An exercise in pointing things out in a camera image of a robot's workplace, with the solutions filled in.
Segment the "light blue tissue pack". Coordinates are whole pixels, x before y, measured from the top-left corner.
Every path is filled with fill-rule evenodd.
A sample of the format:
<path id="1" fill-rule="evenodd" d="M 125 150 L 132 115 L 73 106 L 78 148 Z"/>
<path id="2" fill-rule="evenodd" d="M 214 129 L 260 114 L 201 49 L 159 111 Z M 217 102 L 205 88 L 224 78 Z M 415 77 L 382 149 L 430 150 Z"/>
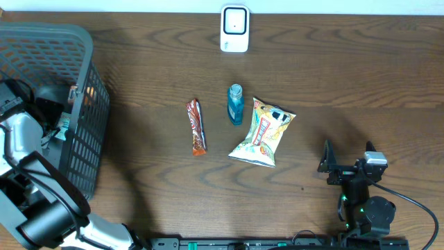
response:
<path id="1" fill-rule="evenodd" d="M 62 112 L 58 123 L 55 128 L 51 129 L 42 139 L 41 145 L 42 148 L 45 149 L 49 145 L 49 141 L 53 138 L 65 141 L 66 140 L 66 132 L 68 131 L 70 124 L 71 115 L 66 112 Z"/>

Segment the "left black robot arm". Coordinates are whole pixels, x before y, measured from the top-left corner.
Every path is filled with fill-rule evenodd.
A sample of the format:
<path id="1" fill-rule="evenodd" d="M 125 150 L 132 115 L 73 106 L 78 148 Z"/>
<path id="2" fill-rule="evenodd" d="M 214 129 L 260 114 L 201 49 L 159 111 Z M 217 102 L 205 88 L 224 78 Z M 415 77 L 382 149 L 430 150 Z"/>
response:
<path id="1" fill-rule="evenodd" d="M 43 156 L 63 110 L 22 80 L 1 81 L 1 224 L 26 249 L 149 249 L 125 224 L 92 213 Z"/>

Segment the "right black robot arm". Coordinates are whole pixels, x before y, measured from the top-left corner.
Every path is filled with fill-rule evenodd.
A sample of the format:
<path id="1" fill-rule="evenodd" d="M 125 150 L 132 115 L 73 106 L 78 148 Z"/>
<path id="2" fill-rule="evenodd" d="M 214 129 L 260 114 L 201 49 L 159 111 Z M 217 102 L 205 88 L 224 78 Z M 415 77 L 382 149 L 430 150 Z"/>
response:
<path id="1" fill-rule="evenodd" d="M 370 196 L 369 187 L 382 179 L 387 167 L 385 155 L 370 141 L 364 156 L 353 165 L 338 164 L 331 142 L 325 141 L 317 171 L 329 174 L 327 184 L 341 186 L 338 215 L 346 223 L 347 231 L 339 234 L 339 246 L 382 248 L 382 238 L 390 233 L 396 207 L 384 197 Z"/>

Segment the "red chocolate bar wrapper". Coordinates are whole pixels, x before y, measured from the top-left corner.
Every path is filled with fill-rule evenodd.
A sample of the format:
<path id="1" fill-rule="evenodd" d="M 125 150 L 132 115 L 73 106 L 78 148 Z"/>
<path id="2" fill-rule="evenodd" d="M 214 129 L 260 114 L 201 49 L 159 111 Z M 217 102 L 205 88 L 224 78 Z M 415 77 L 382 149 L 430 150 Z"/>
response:
<path id="1" fill-rule="evenodd" d="M 194 156 L 204 155 L 207 153 L 207 145 L 205 140 L 205 132 L 203 130 L 200 104 L 197 99 L 193 99 L 186 104 L 186 108 L 193 137 L 192 154 Z"/>

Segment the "blue mouthwash bottle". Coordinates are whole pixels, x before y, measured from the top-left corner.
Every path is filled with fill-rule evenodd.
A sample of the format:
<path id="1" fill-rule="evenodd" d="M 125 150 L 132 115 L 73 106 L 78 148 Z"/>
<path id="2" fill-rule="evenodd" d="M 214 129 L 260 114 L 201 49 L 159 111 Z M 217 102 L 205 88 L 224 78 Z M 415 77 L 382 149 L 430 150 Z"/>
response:
<path id="1" fill-rule="evenodd" d="M 228 88 L 228 117 L 235 126 L 242 124 L 243 111 L 243 89 L 240 84 L 233 84 Z"/>

